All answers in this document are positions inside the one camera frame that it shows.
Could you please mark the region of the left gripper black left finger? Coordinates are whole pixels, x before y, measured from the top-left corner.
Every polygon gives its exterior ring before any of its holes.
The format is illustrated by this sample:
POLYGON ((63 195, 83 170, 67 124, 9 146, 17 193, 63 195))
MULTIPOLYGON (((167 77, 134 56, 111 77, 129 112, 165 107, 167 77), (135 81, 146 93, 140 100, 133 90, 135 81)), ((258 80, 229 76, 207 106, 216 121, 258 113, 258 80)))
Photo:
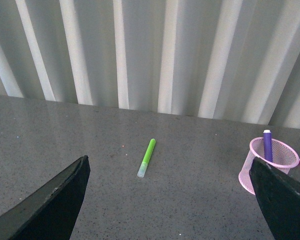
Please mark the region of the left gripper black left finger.
POLYGON ((82 156, 0 216, 0 240, 68 240, 90 176, 82 156))

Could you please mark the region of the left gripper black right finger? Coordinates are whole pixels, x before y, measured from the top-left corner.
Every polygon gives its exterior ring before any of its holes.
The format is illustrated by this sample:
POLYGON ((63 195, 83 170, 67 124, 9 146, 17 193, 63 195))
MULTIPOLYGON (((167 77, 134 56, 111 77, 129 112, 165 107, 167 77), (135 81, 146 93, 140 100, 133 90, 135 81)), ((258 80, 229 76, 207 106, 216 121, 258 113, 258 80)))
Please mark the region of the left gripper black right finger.
POLYGON ((276 240, 300 240, 300 182, 259 157, 249 171, 253 190, 276 240))

